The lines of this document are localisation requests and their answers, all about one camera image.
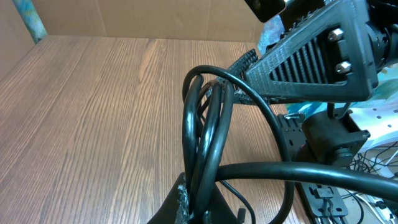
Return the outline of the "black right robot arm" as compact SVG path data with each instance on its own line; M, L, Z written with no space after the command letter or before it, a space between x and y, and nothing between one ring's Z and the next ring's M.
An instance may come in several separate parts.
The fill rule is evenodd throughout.
M303 122L306 143L297 156L347 166L369 133L346 108L368 100L377 74L396 62L396 1L333 1L298 19L263 56L250 50L229 70L239 104L327 103Z

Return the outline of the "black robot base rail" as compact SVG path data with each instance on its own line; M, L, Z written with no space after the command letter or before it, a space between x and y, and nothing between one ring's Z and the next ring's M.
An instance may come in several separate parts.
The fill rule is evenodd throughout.
M289 155L294 160L298 151L307 145L307 139L302 129L303 118L300 115L277 115ZM310 223L347 223L348 209L338 189L330 185L330 181L322 181L325 166L308 162L295 162L298 165L291 177L295 181L299 197Z

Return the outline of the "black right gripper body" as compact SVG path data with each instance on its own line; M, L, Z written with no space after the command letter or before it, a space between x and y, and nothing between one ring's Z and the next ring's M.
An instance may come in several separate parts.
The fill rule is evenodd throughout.
M376 71L397 63L397 0L367 0Z

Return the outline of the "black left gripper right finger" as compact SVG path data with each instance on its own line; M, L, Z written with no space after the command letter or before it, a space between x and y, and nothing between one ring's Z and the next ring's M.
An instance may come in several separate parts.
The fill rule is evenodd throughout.
M219 188L214 184L210 202L201 220L202 224L238 224L237 216L232 212Z

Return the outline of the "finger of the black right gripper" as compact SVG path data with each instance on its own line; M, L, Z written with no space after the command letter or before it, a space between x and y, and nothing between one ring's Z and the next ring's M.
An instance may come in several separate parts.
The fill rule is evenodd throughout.
M377 86L366 1L332 1L301 18L246 72L261 95L365 101Z
M249 68L254 65L259 60L257 52L255 49L248 50L245 54L243 54L240 58L237 59L231 66L227 68L227 71L234 75L235 77L244 80L249 86L254 88L253 84L249 84L246 79L246 72ZM251 97L249 97L240 87L233 84L234 87L234 103L240 105L255 105L255 102ZM284 99L271 97L266 95L261 95L259 90L257 93L261 96L261 98L269 105L279 105L284 104Z

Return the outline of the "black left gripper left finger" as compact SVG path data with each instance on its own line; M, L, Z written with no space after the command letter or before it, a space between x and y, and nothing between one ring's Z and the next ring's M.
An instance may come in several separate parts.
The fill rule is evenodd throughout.
M188 224L189 198L186 187L185 173L182 172L168 196L155 215L147 222L148 224Z

